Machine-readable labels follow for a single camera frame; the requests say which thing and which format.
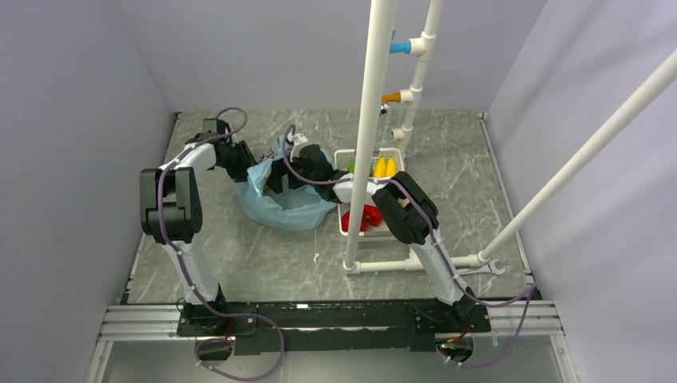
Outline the yellow fake banana bunch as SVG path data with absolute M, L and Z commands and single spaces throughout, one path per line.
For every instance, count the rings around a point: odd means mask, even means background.
M 392 156 L 380 156 L 374 166 L 374 178 L 389 178 L 398 172 L 396 161 Z

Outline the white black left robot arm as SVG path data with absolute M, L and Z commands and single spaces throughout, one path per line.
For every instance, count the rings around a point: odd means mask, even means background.
M 204 215 L 197 180 L 222 168 L 234 183 L 246 182 L 247 170 L 256 161 L 245 142 L 232 139 L 233 133 L 227 122 L 207 118 L 177 156 L 158 168 L 142 170 L 139 180 L 141 228 L 168 253 L 180 276 L 181 317 L 211 335 L 227 329 L 230 314 L 198 243 Z

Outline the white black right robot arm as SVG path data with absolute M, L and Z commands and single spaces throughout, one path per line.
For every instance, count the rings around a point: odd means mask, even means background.
M 310 186 L 320 198 L 334 204 L 349 203 L 357 195 L 354 176 L 330 164 L 317 144 L 284 139 L 281 160 L 293 188 Z M 442 325 L 450 331 L 461 330 L 477 304 L 442 242 L 435 203 L 404 171 L 369 179 L 365 197 L 392 236 L 416 254 L 430 277 Z

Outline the blue printed plastic bag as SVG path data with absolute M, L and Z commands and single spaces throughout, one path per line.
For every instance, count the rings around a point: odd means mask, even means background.
M 265 186 L 276 165 L 283 165 L 283 136 L 269 147 L 269 154 L 247 170 L 243 183 L 237 184 L 245 214 L 265 226 L 292 231 L 315 229 L 336 204 L 321 198 L 311 185 L 292 189 L 287 176 L 282 176 L 280 193 Z

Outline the red fake bell pepper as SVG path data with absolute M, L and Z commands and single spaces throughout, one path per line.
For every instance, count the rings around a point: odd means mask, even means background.
M 366 231 L 370 227 L 378 227 L 382 222 L 383 216 L 377 207 L 368 204 L 363 207 L 360 226 L 362 231 Z

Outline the green fake melon ball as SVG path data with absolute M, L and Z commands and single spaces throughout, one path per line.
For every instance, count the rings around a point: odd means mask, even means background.
M 347 171 L 350 172 L 350 173 L 354 173 L 354 171 L 355 171 L 355 166 L 356 166 L 356 160 L 353 159 L 353 160 L 348 164 L 348 166 L 347 166 Z M 373 168 L 370 167 L 370 175 L 372 175 L 372 174 L 373 174 Z

